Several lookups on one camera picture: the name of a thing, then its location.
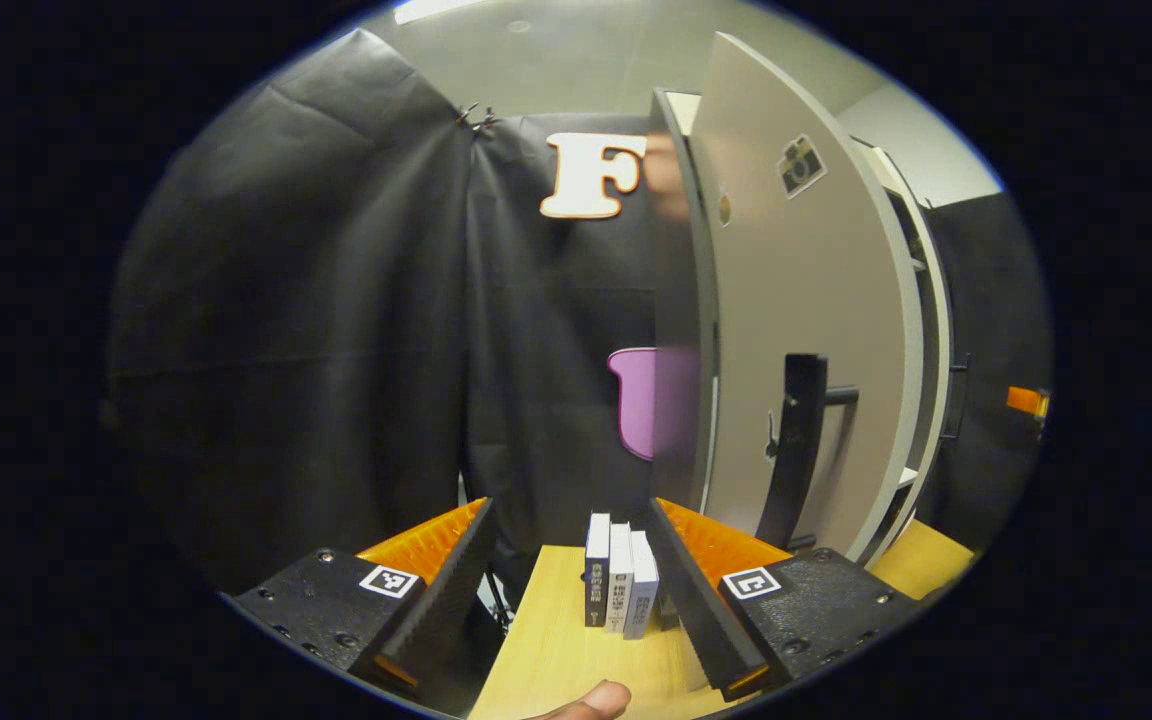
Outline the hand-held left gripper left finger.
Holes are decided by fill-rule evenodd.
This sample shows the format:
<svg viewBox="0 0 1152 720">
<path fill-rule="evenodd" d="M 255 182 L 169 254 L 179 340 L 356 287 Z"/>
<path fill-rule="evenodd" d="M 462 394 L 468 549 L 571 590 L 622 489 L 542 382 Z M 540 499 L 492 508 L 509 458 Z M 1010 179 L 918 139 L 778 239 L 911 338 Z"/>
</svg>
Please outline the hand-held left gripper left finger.
<svg viewBox="0 0 1152 720">
<path fill-rule="evenodd" d="M 419 696 L 457 646 L 497 541 L 494 498 L 387 523 L 353 497 L 242 520 L 221 591 L 289 646 Z"/>
</svg>

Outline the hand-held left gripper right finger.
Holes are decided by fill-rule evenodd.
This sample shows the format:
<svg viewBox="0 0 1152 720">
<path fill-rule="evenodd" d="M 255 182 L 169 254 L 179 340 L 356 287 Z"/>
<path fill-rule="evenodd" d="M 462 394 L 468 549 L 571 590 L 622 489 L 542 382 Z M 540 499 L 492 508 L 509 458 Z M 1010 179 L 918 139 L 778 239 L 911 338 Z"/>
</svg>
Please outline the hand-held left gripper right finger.
<svg viewBox="0 0 1152 720">
<path fill-rule="evenodd" d="M 835 550 L 790 553 L 664 498 L 647 503 L 647 539 L 705 679 L 727 702 L 831 670 L 922 611 Z"/>
</svg>

